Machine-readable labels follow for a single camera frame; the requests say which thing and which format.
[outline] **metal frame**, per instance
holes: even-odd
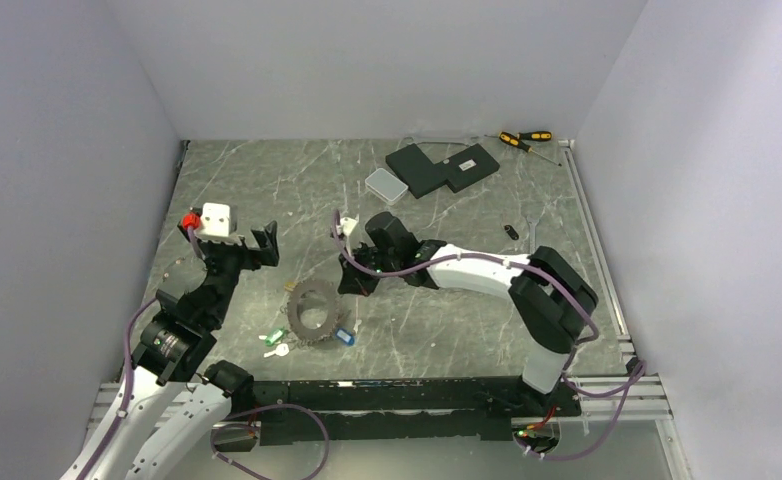
[[[572,380],[581,385],[584,389],[591,392],[604,392],[611,390],[624,383],[624,377],[575,377]],[[188,384],[188,389],[180,392],[169,403],[168,407],[162,413],[161,418],[156,422],[156,427],[162,427],[173,415],[181,412],[185,403],[191,398],[191,390],[195,390],[199,384]],[[91,411],[91,417],[88,421],[88,436],[99,425],[102,418],[108,413],[111,402],[117,397],[121,385],[119,383],[105,383],[100,386],[99,394],[94,402],[94,408]],[[608,422],[615,407],[618,404],[619,397],[612,398],[589,398],[585,395],[579,395],[579,401],[582,406],[583,414],[577,417],[558,417],[562,422]],[[318,413],[338,413],[344,415],[360,416],[372,412],[373,410],[317,410]],[[450,410],[440,409],[400,409],[400,410],[381,410],[385,414],[412,415],[419,412],[427,413],[448,413]],[[658,375],[648,375],[642,377],[632,388],[630,388],[627,401],[624,404],[624,410],[621,414],[621,421],[654,421],[670,422],[673,419],[668,398],[665,389],[662,387],[662,381]],[[515,417],[512,418],[512,424],[529,424],[540,421],[540,417]],[[672,432],[666,431],[666,438]]]
[[[671,478],[691,479],[691,467],[686,460],[673,419],[656,420],[656,431],[659,432],[659,440],[662,442],[662,450],[664,450],[665,459],[668,461]]]
[[[615,285],[612,282],[612,275],[609,273],[609,264],[606,263],[606,256],[603,253],[603,246],[600,244],[600,237],[597,235],[597,227],[594,226],[594,219],[591,217],[591,209],[588,207],[588,199],[585,197],[585,190],[582,188],[582,182],[579,178],[579,172],[574,162],[573,152],[570,148],[561,148],[562,155],[565,156],[565,165],[568,170],[568,176],[571,179],[571,186],[576,192],[577,202],[582,213],[582,223],[585,227],[585,234],[588,237],[588,243],[591,244],[591,255],[598,266],[600,275],[600,284],[606,289],[606,296],[609,299],[609,309],[612,318],[615,320],[615,328],[621,335],[629,335],[627,324],[624,321],[624,313],[621,310],[621,302],[618,300],[618,294],[615,292]]]

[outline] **gray marble surface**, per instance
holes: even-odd
[[[175,228],[188,208],[228,203],[237,207],[239,229],[279,222],[281,263],[242,274],[225,324],[216,333],[218,343],[202,368],[228,359],[261,380],[517,375],[532,339],[510,302],[468,291],[414,288],[401,279],[382,280],[369,298],[342,297],[347,327],[352,331],[361,320],[352,347],[333,339],[285,357],[263,358],[270,349],[258,337],[286,325],[280,312],[288,299],[286,282],[320,278],[337,285],[340,280],[338,254],[328,236],[334,208],[360,216],[356,241],[370,243],[361,227],[387,209],[419,239],[498,254],[526,252],[525,216],[532,215],[540,220],[536,242],[556,248],[600,293],[593,318],[601,338],[583,346],[572,372],[623,373],[599,267],[566,167],[496,139],[482,143],[499,161],[497,173],[458,194],[443,187],[420,199],[407,194],[387,207],[366,191],[364,179],[385,167],[385,156],[403,146],[401,141],[193,142],[162,229],[147,295],[154,294],[170,262],[191,254]],[[422,148],[438,162],[463,147]],[[551,142],[540,151],[555,158],[557,149]],[[520,240],[503,232],[505,223],[515,227]],[[151,308],[139,325],[155,313]]]

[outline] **white wall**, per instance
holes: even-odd
[[[75,458],[179,140],[101,0],[0,1],[0,479]]]
[[[782,479],[782,1],[651,0],[577,137],[698,479]]]
[[[646,0],[110,3],[183,138],[572,138]]]

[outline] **purple cable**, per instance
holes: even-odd
[[[645,370],[646,370],[646,366],[644,365],[644,362],[642,361],[641,362],[641,373],[639,375],[631,375],[630,379],[627,380],[627,382],[624,383],[623,385],[621,385],[620,387],[615,387],[612,390],[609,390],[608,392],[602,392],[602,393],[589,392],[588,390],[584,390],[584,389],[580,388],[579,385],[577,385],[574,382],[570,381],[568,379],[568,376],[565,375],[564,373],[562,373],[562,381],[565,382],[565,385],[570,387],[572,390],[574,390],[577,393],[581,393],[581,394],[585,395],[586,397],[590,397],[590,398],[608,398],[608,397],[611,397],[612,395],[616,395],[619,392],[624,392],[626,390],[629,390],[629,387],[633,386],[635,384],[635,382],[637,382],[638,379],[641,378],[642,375],[644,375],[644,371]]]
[[[291,404],[291,403],[282,403],[282,404],[277,404],[277,405],[268,405],[268,406],[265,406],[265,407],[254,408],[252,410],[247,410],[246,412],[235,413],[235,414],[229,415],[224,420],[234,420],[235,418],[245,417],[247,415],[252,415],[254,413],[266,412],[268,410],[279,410],[279,409],[283,409],[283,408],[284,409],[291,409],[291,410],[299,410],[299,411],[305,413],[306,415],[311,417],[311,419],[314,420],[315,423],[317,423],[317,426],[320,427],[320,432],[323,433],[323,458],[320,459],[320,463],[317,465],[317,468],[315,468],[314,471],[312,471],[310,474],[308,474],[308,476],[302,478],[302,480],[311,480],[312,478],[316,477],[317,474],[320,473],[320,471],[323,469],[323,466],[326,465],[326,460],[329,459],[329,449],[330,449],[329,432],[326,430],[326,426],[323,425],[323,422],[320,420],[320,417],[318,417],[314,412],[312,412],[311,410],[309,410],[306,407],[301,407],[299,405],[294,405],[294,404]],[[222,453],[217,451],[217,448],[214,445],[215,435],[217,434],[217,432],[220,432],[221,430],[226,430],[227,428],[241,428],[241,429],[244,429],[244,428],[247,428],[247,425],[244,425],[244,424],[241,424],[241,425],[229,424],[229,425],[224,425],[222,427],[218,427],[216,429],[213,429],[211,431],[211,436],[209,437],[209,445],[211,445],[211,451],[212,451],[212,453],[214,453],[214,456],[217,457],[218,459],[228,463],[229,465],[232,465],[233,467],[237,468],[238,470],[246,473],[247,475],[252,475],[253,477],[255,477],[255,478],[259,479],[259,480],[271,480],[270,478],[265,477],[264,475],[262,475],[260,473],[256,473],[256,472],[250,470],[249,468],[245,467],[243,464],[241,464],[239,462],[236,462],[236,461],[232,460],[231,458],[227,457],[226,455],[224,455],[224,454],[222,454]]]
[[[188,243],[191,244],[191,249],[194,250],[194,255],[197,256],[200,260],[203,259],[203,251],[200,250],[200,241],[197,239],[197,235],[194,232],[194,227],[188,227]]]
[[[501,265],[503,264],[503,259],[495,257],[493,255],[488,255],[487,253],[467,252],[467,253],[462,253],[461,255],[458,256],[445,255],[443,257],[433,258],[431,260],[418,264],[414,267],[398,270],[396,272],[376,272],[365,267],[364,265],[360,265],[356,261],[356,259],[353,258],[353,256],[347,252],[347,249],[344,247],[343,243],[341,243],[341,239],[338,237],[338,226],[341,224],[341,213],[336,209],[335,211],[333,211],[332,215],[333,215],[332,239],[335,241],[335,245],[338,246],[338,250],[340,250],[341,255],[343,255],[344,259],[347,260],[347,262],[353,267],[355,267],[357,270],[367,273],[368,275],[373,275],[374,277],[380,277],[380,278],[402,277],[417,272],[419,270],[423,270],[424,268],[431,267],[436,263],[446,262],[449,260],[459,260],[461,258],[475,258],[478,260],[487,260],[489,262],[499,263]],[[581,345],[583,343],[596,340],[598,337],[600,337],[600,330],[597,328],[597,325],[595,325],[594,322],[591,320],[591,317],[588,315],[588,312],[586,312],[585,309],[582,308],[582,305],[580,305],[577,299],[574,298],[573,295],[571,295],[571,292],[569,292],[568,289],[564,287],[564,285],[559,283],[558,280],[553,278],[552,275],[550,275],[549,273],[545,272],[540,268],[533,267],[531,265],[525,265],[523,263],[509,262],[509,266],[513,268],[520,268],[522,270],[526,270],[527,272],[530,272],[533,275],[536,275],[546,280],[548,283],[550,283],[550,285],[553,286],[554,289],[556,289],[556,291],[562,294],[562,296],[565,297],[565,300],[567,300],[568,303],[570,303],[571,306],[574,308],[574,310],[576,310],[577,313],[579,313],[579,316],[582,317],[582,320],[585,322],[586,325],[588,325],[588,328],[591,329],[591,335],[577,340],[576,342],[577,345]]]
[[[537,454],[538,457],[541,460],[547,460],[551,462],[568,462],[571,460],[579,460],[580,458],[586,457],[588,455],[591,455],[594,453],[595,450],[600,448],[601,445],[603,445],[603,442],[606,441],[606,439],[609,437],[609,435],[612,433],[612,431],[615,430],[615,425],[618,424],[618,418],[621,416],[621,412],[624,410],[624,404],[627,401],[627,394],[629,393],[629,389],[631,386],[635,385],[635,382],[638,381],[638,379],[641,378],[642,375],[644,375],[645,365],[644,362],[641,362],[638,367],[636,367],[633,375],[630,377],[630,379],[625,383],[622,387],[624,394],[621,395],[621,401],[618,402],[618,408],[615,409],[615,414],[612,415],[612,419],[609,421],[609,425],[606,425],[606,430],[603,430],[603,433],[600,434],[600,436],[597,438],[597,440],[594,441],[594,443],[591,444],[588,448],[581,452],[577,453],[571,453],[569,455],[547,455],[547,454]],[[526,446],[523,445],[517,437],[513,437],[515,440],[515,443],[517,443],[521,448],[526,450]]]
[[[132,328],[135,326],[135,322],[138,321],[138,317],[141,316],[144,311],[149,308],[150,305],[155,303],[155,299],[149,300],[147,303],[141,305],[138,311],[132,315],[132,320],[126,325],[126,330],[123,332],[123,397],[120,399],[120,410],[126,411],[129,407],[129,402],[132,400],[132,387],[134,386],[135,379],[132,375]],[[120,428],[120,422],[123,418],[115,416],[111,421],[111,425],[108,426],[108,430],[105,432],[105,436],[100,440],[97,448],[94,449],[91,458],[85,462],[79,475],[76,476],[76,480],[84,480],[88,475],[88,472],[94,467],[94,464],[102,456],[105,449],[108,448],[108,444],[111,443],[111,439],[117,433],[117,429]]]

